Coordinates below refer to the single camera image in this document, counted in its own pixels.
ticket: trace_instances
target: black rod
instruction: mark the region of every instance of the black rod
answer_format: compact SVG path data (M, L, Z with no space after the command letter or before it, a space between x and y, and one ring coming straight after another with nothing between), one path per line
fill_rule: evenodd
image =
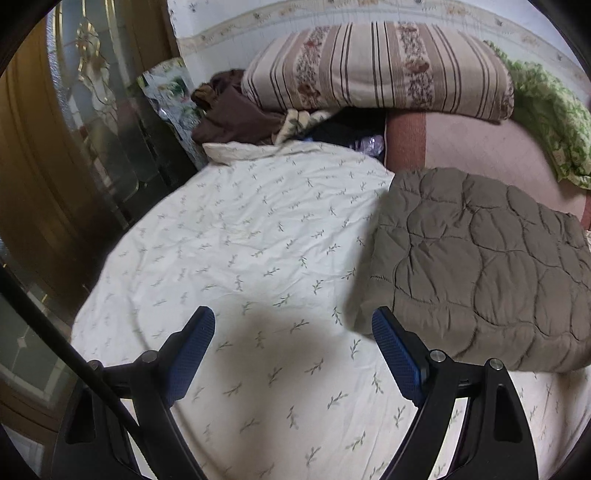
M145 452L144 438L139 425L119 397L95 374L81 354L62 337L3 268L0 268L0 293L39 338L113 411L138 447Z

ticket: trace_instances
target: green floral blanket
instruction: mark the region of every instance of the green floral blanket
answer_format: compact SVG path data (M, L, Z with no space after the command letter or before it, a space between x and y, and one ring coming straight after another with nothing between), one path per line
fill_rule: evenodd
M591 113L539 63L512 61L486 42L505 63L513 79L513 120L526 127L544 149L558 180L569 179L591 190Z

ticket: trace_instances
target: metal screw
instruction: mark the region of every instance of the metal screw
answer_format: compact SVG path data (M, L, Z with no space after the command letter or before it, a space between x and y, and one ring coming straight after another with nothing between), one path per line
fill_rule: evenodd
M437 362L438 364L440 364L446 359L446 354L443 353L441 350L434 350L429 354L429 356L431 357L431 360Z
M495 370L503 370L503 362L501 362L498 358L491 358L488 361L488 364Z
M141 359L145 364L150 364L158 358L158 352L156 350L148 350L142 353Z
M97 368L101 367L102 364L98 360L91 360L90 362L88 362L88 366L91 369L96 370Z

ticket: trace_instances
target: white bed sheet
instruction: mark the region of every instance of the white bed sheet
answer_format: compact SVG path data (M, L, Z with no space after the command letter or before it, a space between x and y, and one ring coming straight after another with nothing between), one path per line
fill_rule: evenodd
M327 144L210 144L211 164L125 235L72 344L115 365L158 349L199 305L216 333L175 418L210 480L377 480L407 431L375 343L354 331L393 175ZM589 369L513 373L541 479L591 416ZM432 477L447 471L456 404Z

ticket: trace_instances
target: folded gray quilt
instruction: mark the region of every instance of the folded gray quilt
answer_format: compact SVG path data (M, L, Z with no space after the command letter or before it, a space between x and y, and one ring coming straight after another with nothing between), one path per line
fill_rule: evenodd
M455 168L398 173L379 216L364 312L476 364L591 363L591 254L579 221Z

